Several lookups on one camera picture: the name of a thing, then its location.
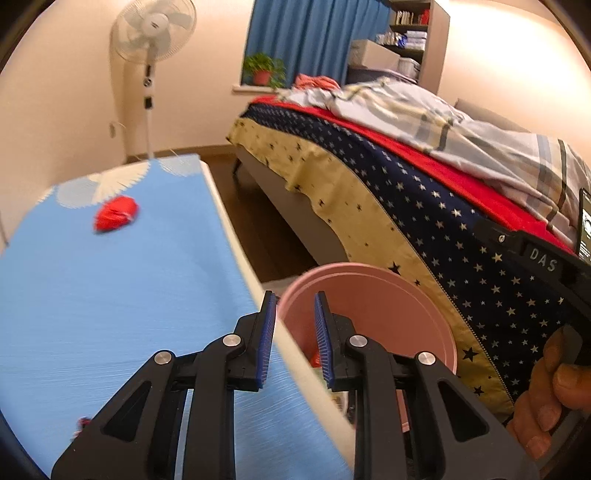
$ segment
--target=wooden floor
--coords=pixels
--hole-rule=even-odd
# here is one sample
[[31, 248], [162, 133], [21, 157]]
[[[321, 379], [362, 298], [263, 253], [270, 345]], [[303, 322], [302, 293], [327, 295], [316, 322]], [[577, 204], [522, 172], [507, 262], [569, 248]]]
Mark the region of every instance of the wooden floor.
[[242, 248], [259, 281], [299, 275], [317, 266], [245, 168], [232, 176], [234, 155], [201, 155], [209, 166]]

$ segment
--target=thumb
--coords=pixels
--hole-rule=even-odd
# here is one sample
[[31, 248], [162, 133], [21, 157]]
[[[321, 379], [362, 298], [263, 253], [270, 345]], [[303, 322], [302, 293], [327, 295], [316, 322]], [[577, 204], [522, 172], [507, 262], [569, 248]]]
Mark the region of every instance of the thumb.
[[565, 407], [571, 410], [591, 408], [591, 369], [562, 364], [554, 374], [553, 387]]

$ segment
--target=red flower pot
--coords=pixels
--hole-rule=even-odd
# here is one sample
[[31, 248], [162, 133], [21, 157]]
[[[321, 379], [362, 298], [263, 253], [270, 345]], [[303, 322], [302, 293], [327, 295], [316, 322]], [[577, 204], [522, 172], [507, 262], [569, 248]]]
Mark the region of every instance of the red flower pot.
[[271, 81], [272, 73], [269, 70], [259, 70], [252, 76], [252, 83], [260, 87], [266, 87]]

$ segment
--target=green leaves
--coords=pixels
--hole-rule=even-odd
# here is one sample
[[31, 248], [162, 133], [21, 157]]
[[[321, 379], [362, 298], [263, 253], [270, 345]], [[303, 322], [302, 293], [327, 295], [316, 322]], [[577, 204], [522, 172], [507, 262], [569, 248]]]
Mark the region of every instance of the green leaves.
[[258, 52], [244, 58], [243, 72], [253, 75], [256, 72], [271, 72], [268, 86], [281, 88], [285, 85], [285, 64], [281, 59], [272, 59], [263, 52]]

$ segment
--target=potted plant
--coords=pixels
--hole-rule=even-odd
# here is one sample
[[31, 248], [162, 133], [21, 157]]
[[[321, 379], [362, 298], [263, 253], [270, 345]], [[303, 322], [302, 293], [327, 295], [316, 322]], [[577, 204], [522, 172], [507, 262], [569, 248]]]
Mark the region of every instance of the potted plant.
[[261, 87], [279, 88], [284, 86], [285, 65], [283, 60], [272, 59], [263, 52], [244, 58], [244, 73], [252, 75], [252, 83]]

